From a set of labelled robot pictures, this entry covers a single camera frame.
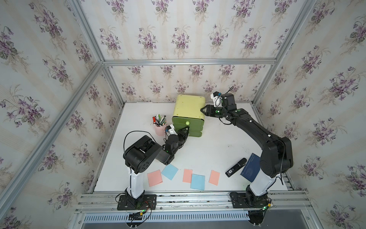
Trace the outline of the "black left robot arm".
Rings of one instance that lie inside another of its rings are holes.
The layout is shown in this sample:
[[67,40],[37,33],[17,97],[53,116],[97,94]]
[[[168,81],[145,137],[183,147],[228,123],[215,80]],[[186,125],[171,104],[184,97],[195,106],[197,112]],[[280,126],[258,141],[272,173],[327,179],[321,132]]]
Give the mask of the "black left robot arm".
[[189,130],[188,126],[179,130],[176,130],[173,125],[169,126],[169,134],[163,145],[158,144],[149,132],[139,131],[145,133],[145,135],[128,148],[124,147],[123,158],[130,176],[129,186],[125,190],[125,195],[133,200],[142,199],[144,196],[143,173],[155,159],[164,165],[169,165],[177,151],[186,143],[189,137]]

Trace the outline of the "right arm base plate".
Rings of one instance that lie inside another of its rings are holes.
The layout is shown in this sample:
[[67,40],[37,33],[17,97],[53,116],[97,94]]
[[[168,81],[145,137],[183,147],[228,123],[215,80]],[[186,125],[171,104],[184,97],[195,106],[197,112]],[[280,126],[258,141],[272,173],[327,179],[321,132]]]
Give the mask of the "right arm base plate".
[[234,209],[266,209],[272,202],[267,194],[258,197],[251,192],[231,192],[229,197]]

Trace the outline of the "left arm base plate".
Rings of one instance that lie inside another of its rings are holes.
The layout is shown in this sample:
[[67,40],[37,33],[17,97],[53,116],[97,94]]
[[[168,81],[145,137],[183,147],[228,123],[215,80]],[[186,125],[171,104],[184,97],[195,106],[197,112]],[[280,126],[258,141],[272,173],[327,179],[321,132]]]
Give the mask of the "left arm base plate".
[[157,195],[143,195],[134,199],[128,194],[123,194],[118,198],[117,210],[155,210]]

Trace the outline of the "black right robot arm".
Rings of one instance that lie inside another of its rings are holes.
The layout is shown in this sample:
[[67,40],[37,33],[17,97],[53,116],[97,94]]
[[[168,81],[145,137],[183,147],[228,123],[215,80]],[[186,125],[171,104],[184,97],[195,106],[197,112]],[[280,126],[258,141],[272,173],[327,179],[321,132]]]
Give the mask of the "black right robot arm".
[[264,198],[275,180],[294,165],[291,140],[271,133],[246,110],[237,108],[233,94],[214,92],[211,99],[213,105],[201,108],[205,116],[226,119],[229,125],[246,132],[261,148],[260,170],[246,189],[246,199],[254,201],[256,198]]

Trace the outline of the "yellow green drawer cabinet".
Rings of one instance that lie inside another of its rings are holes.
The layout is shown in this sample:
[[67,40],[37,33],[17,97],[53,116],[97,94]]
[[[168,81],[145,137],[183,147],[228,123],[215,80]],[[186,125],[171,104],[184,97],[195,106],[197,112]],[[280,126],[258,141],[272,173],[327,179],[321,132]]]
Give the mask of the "yellow green drawer cabinet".
[[205,107],[204,97],[179,94],[176,98],[173,116],[205,120],[205,115],[200,111],[203,107]]

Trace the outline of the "green top drawer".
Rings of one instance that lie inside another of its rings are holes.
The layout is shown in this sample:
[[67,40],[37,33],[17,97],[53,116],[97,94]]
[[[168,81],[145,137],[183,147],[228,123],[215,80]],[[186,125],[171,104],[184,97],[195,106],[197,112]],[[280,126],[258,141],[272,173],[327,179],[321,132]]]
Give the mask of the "green top drawer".
[[188,118],[188,117],[180,117],[180,116],[173,116],[172,122],[175,129],[182,129],[185,127],[204,127],[204,120],[198,118]]

